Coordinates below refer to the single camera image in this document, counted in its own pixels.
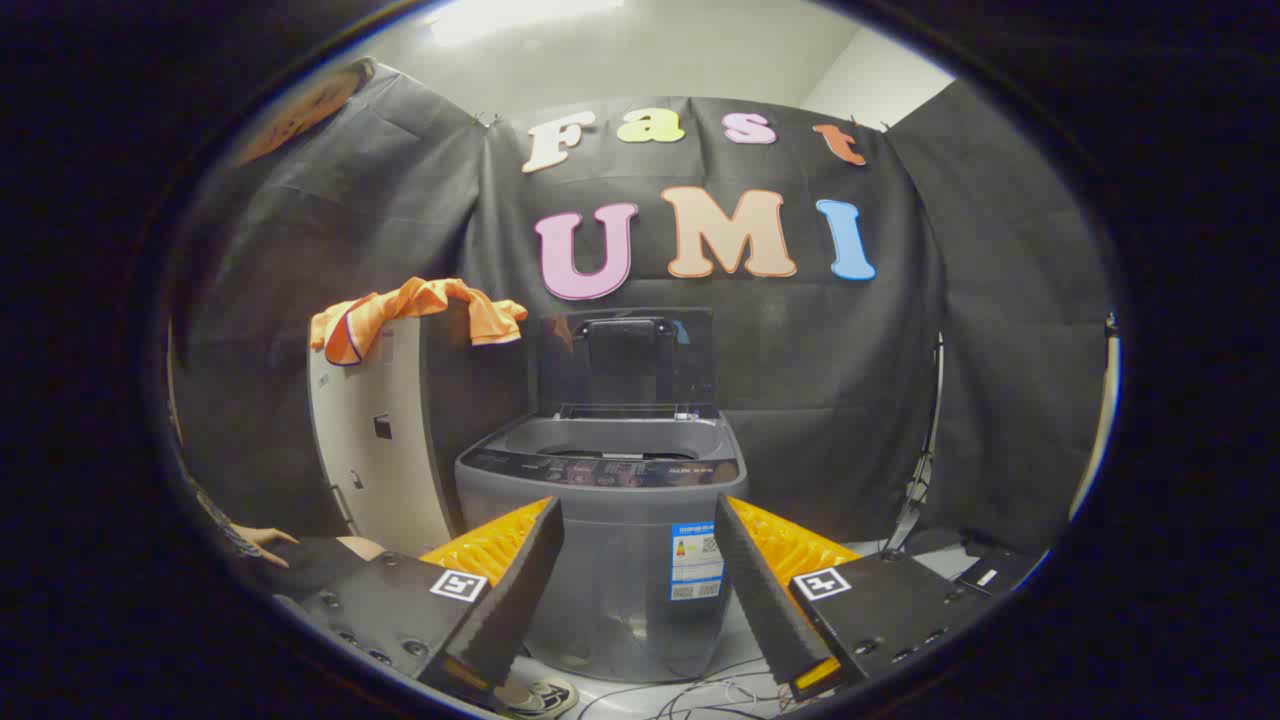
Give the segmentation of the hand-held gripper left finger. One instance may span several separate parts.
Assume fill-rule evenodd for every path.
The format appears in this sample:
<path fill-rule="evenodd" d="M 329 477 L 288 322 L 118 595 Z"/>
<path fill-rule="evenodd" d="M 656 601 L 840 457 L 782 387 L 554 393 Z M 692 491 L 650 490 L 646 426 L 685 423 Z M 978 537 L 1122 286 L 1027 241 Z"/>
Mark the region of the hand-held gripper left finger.
<path fill-rule="evenodd" d="M 422 557 L 385 552 L 285 614 L 397 694 L 479 708 L 506 684 L 563 542 L 547 496 Z"/>

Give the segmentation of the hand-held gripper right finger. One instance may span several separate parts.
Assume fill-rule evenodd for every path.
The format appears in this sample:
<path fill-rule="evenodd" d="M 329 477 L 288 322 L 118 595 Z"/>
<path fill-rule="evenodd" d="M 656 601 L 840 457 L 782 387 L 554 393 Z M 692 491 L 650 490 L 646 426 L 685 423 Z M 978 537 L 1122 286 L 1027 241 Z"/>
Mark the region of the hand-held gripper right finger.
<path fill-rule="evenodd" d="M 727 495 L 714 537 L 772 676 L 799 701 L 915 664 L 991 606 L 904 552 L 855 553 Z"/>

